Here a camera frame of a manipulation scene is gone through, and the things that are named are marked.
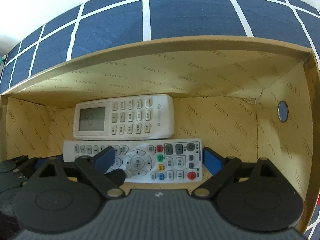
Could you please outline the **navy white grid bedsheet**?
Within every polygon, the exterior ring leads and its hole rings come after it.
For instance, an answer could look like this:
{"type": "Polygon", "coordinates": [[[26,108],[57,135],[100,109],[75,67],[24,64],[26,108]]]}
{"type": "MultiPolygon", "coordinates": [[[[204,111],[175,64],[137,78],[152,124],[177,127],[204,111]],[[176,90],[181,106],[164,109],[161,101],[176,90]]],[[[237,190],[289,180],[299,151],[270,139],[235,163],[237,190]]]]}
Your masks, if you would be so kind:
{"type": "Polygon", "coordinates": [[[319,54],[319,6],[303,0],[82,0],[1,53],[1,91],[103,49],[200,35],[268,38],[319,54]]]}

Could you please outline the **white TV remote colourful buttons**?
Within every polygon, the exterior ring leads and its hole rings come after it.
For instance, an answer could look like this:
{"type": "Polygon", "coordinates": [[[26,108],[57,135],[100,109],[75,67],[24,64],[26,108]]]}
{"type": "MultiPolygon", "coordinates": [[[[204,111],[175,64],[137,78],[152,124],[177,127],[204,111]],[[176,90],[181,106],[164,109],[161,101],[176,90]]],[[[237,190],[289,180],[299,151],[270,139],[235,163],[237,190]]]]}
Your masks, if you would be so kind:
{"type": "Polygon", "coordinates": [[[200,138],[145,141],[71,141],[63,143],[63,160],[93,157],[107,147],[115,151],[112,165],[128,183],[174,184],[202,180],[202,140],[200,138]]]}

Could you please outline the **yellow cardboard shoe box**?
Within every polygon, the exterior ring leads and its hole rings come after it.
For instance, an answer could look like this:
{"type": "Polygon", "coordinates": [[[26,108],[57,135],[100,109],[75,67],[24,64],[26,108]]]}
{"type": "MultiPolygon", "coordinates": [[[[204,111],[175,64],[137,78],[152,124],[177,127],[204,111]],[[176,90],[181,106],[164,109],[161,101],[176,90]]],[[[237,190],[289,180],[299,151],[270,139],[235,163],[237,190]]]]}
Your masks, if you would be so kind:
{"type": "Polygon", "coordinates": [[[319,70],[312,49],[264,38],[192,36],[104,49],[1,90],[1,160],[113,147],[125,192],[193,190],[204,147],[269,159],[303,198],[319,194],[319,70]]]}

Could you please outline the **white air conditioner remote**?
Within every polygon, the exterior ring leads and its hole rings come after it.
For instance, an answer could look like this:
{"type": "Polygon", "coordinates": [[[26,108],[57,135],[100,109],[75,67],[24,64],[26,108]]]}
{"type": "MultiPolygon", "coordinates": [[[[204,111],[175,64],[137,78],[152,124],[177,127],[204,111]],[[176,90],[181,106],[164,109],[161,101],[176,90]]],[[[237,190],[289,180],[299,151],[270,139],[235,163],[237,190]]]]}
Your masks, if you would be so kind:
{"type": "Polygon", "coordinates": [[[128,96],[76,105],[73,137],[78,140],[152,140],[174,134],[174,104],[167,94],[128,96]]]}

